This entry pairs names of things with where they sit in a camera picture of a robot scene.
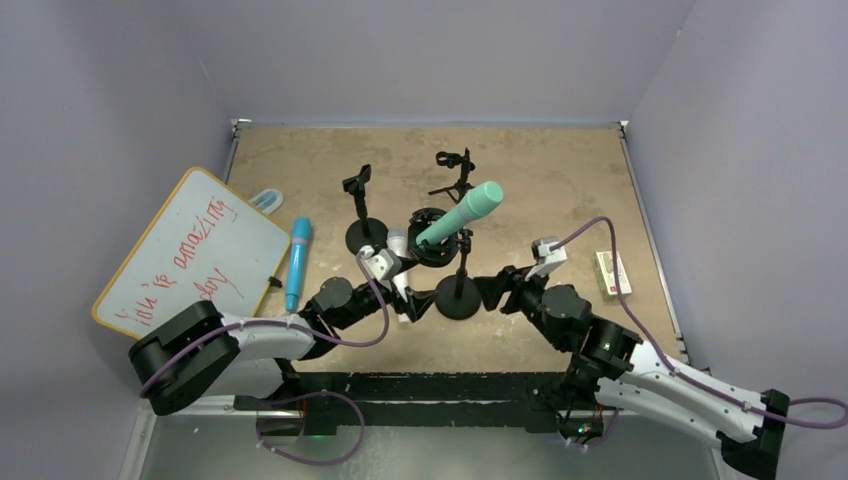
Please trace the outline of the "blue microphone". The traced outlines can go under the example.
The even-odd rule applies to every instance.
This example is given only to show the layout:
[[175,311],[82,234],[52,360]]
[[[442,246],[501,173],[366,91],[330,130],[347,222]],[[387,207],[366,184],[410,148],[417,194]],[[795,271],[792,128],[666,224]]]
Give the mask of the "blue microphone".
[[312,223],[308,217],[298,217],[292,229],[291,249],[285,285],[285,309],[296,312],[302,293]]

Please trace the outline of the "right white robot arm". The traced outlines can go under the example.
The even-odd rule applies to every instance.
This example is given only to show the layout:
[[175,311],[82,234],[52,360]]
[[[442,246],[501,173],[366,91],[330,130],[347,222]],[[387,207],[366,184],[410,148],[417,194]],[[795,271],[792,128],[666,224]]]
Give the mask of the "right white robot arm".
[[704,441],[729,467],[754,479],[777,474],[789,398],[735,387],[655,349],[592,310],[571,285],[549,286],[507,266],[474,280],[486,310],[520,312],[571,360],[561,381],[576,407],[591,401],[630,410]]

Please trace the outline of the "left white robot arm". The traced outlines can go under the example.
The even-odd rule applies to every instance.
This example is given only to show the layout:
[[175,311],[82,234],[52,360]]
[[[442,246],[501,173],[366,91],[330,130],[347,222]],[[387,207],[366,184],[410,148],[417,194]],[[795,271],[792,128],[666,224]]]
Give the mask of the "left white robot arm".
[[365,348],[371,341],[347,341],[338,332],[389,308],[418,321],[437,296],[434,290],[398,292],[367,281],[326,280],[305,306],[281,318],[224,314],[198,301],[138,340],[128,353],[141,383],[141,397],[158,415],[176,413],[201,397],[234,363],[320,358],[337,346]]

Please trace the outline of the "green microphone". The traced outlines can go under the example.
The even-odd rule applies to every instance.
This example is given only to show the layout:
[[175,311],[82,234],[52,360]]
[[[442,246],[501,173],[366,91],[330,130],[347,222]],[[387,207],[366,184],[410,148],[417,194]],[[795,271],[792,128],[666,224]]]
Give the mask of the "green microphone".
[[474,187],[454,208],[419,233],[415,238],[415,245],[441,243],[469,223],[491,214],[503,200],[504,191],[495,181],[486,181]]

